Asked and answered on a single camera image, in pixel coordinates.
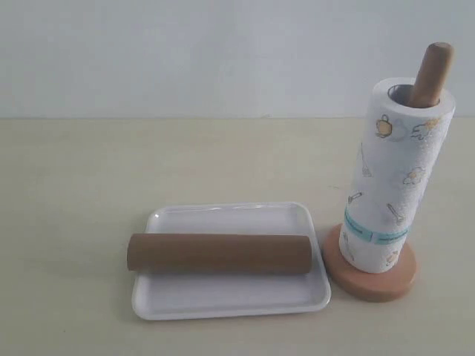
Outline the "brown cardboard tube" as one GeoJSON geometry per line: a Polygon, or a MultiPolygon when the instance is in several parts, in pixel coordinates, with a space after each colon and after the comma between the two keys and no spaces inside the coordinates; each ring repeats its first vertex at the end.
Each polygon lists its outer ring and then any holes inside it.
{"type": "Polygon", "coordinates": [[[126,263],[152,273],[306,274],[312,245],[305,235],[134,234],[126,263]]]}

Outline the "white printed paper towel roll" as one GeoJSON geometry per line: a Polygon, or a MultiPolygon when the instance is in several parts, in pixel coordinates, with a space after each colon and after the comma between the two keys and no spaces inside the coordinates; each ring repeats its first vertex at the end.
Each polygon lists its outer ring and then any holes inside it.
{"type": "Polygon", "coordinates": [[[397,264],[455,111],[447,90],[431,108],[406,106],[414,82],[384,79],[370,97],[339,237],[363,272],[397,264]]]}

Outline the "wooden paper towel holder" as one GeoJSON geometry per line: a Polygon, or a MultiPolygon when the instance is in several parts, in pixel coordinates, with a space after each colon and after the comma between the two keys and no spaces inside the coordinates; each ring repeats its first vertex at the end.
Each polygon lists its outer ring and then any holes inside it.
{"type": "MultiPolygon", "coordinates": [[[[446,42],[427,47],[406,106],[431,108],[439,102],[453,52],[446,42]]],[[[323,245],[325,267],[332,280],[349,294],[370,302],[387,302],[404,296],[411,289],[417,270],[416,257],[407,238],[394,267],[384,273],[367,273],[353,267],[341,253],[339,237],[343,222],[344,218],[330,231],[323,245]]]]}

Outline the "white rectangular plastic tray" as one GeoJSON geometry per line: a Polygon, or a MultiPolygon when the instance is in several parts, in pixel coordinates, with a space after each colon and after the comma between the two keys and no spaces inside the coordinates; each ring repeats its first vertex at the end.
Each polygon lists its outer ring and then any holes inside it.
{"type": "Polygon", "coordinates": [[[168,206],[154,211],[147,233],[300,234],[312,246],[307,274],[141,274],[131,305],[144,320],[186,320],[316,312],[330,283],[308,209],[297,202],[168,206]]]}

